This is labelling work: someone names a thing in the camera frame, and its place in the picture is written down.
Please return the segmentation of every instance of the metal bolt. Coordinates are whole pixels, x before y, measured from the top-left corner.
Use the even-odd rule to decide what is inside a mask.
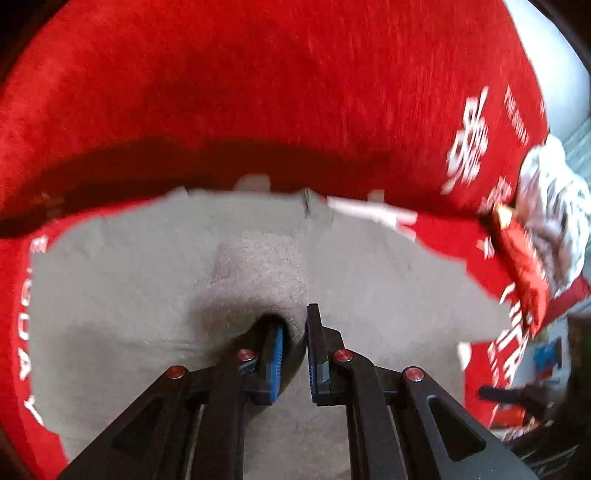
[[[333,358],[337,360],[337,362],[350,362],[354,356],[355,354],[346,348],[340,348],[333,352]]]
[[[248,362],[256,357],[255,352],[249,350],[248,348],[243,348],[242,350],[238,350],[238,359],[241,362]]]
[[[181,365],[174,365],[173,367],[170,367],[168,370],[166,370],[166,376],[176,380],[181,378],[186,373],[186,371],[187,370],[185,367]]]
[[[420,382],[423,378],[425,378],[425,372],[418,367],[411,367],[408,368],[404,374],[411,382]]]

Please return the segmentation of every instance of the white wall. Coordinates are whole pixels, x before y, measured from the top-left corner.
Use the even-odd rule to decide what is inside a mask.
[[[566,140],[589,115],[589,74],[562,34],[528,0],[504,0],[546,102],[550,131]]]

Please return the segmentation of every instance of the red fabric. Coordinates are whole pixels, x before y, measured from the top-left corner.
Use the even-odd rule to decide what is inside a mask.
[[[450,219],[420,214],[414,226],[418,240],[445,256],[466,262],[466,273],[491,297],[507,302],[511,309],[507,328],[490,342],[468,344],[471,357],[465,369],[464,406],[485,426],[490,426],[496,405],[478,396],[482,385],[511,385],[527,345],[521,304],[506,259],[496,252],[490,233],[474,219]],[[474,319],[485,322],[486,319]]]
[[[581,274],[576,278],[573,284],[560,297],[552,300],[548,304],[546,317],[542,322],[541,328],[546,328],[568,309],[577,303],[588,299],[591,295],[591,286],[585,277]]]
[[[512,197],[541,101],[502,0],[70,0],[2,91],[0,216],[248,173],[474,214]]]

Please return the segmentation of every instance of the red snack bag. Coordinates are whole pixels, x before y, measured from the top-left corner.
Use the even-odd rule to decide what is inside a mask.
[[[507,266],[515,279],[524,318],[533,338],[543,324],[550,301],[550,289],[530,237],[514,213],[506,205],[495,206],[492,211],[493,235],[506,253]]]
[[[525,423],[525,409],[519,405],[497,408],[492,419],[492,429],[521,427]]]

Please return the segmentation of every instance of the white chinese characters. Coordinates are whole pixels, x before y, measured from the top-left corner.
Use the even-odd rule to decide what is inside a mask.
[[[499,177],[499,181],[488,194],[488,197],[483,197],[480,201],[478,214],[486,215],[487,213],[490,213],[495,204],[506,203],[511,198],[512,194],[513,189],[511,188],[511,185],[507,183],[505,177]]]
[[[447,176],[449,180],[441,188],[441,194],[449,194],[457,181],[469,184],[480,172],[480,158],[488,148],[488,126],[482,116],[482,109],[488,87],[484,87],[480,98],[468,97],[464,108],[463,130],[456,132],[456,139],[447,154]]]

